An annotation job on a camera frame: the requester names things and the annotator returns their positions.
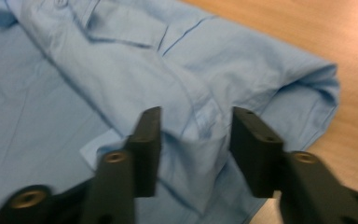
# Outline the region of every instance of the cloth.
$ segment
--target cloth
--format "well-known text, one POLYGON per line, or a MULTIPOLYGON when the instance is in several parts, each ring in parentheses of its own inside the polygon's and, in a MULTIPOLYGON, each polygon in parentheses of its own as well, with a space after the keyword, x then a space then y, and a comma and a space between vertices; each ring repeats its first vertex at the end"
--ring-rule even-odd
POLYGON ((260 115, 287 151, 337 109, 334 64, 180 2, 0 0, 0 15, 0 203, 89 178, 79 149, 92 166, 162 106, 158 193, 137 199, 138 223, 248 222, 264 200, 227 151, 231 107, 260 115))

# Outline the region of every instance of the wooden surface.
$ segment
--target wooden surface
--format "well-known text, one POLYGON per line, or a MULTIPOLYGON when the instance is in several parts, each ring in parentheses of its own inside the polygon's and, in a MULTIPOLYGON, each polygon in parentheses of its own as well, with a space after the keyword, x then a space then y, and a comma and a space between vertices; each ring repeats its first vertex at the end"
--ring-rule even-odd
MULTIPOLYGON (((358 190, 358 0, 186 0, 338 64, 341 103, 311 148, 342 184, 358 190)), ((254 224, 282 223, 273 200, 254 224)))

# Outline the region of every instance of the light blue shirt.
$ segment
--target light blue shirt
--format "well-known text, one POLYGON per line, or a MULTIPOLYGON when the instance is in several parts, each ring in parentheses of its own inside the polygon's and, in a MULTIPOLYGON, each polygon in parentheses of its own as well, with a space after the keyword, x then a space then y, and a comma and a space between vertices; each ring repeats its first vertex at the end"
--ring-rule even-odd
POLYGON ((227 152, 231 107, 260 115, 287 151, 337 109, 335 65, 181 2, 0 0, 0 26, 0 203, 89 178, 79 149, 92 166, 161 106, 158 193, 137 200, 138 223, 248 222, 264 200, 227 152))

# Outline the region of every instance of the brass screw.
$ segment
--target brass screw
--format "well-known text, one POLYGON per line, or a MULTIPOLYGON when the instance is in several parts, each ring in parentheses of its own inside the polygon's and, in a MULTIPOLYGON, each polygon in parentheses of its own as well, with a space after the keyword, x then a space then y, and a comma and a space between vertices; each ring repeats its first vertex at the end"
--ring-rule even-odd
POLYGON ((46 198, 46 196, 47 194, 44 191, 30 190, 15 197, 11 201, 10 206, 16 209, 31 207, 42 202, 46 198))
POLYGON ((111 152, 104 156, 104 160, 109 163, 124 161, 126 159, 126 155, 122 152, 111 152))
POLYGON ((304 163, 313 164, 313 163, 317 162, 317 160, 316 160, 316 158, 314 156, 310 155, 309 153, 305 153, 305 152, 297 152, 295 154, 295 158, 298 161, 301 161, 301 162, 304 162, 304 163))

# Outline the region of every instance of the wooden table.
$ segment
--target wooden table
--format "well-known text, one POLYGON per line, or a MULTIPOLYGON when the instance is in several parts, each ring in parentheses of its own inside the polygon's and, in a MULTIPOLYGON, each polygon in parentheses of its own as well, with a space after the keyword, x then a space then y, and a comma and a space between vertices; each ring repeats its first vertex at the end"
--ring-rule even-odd
MULTIPOLYGON (((343 185, 358 190, 358 0, 185 1, 338 64, 340 107, 310 152, 343 185)), ((282 223, 275 200, 268 200, 252 223, 282 223)))

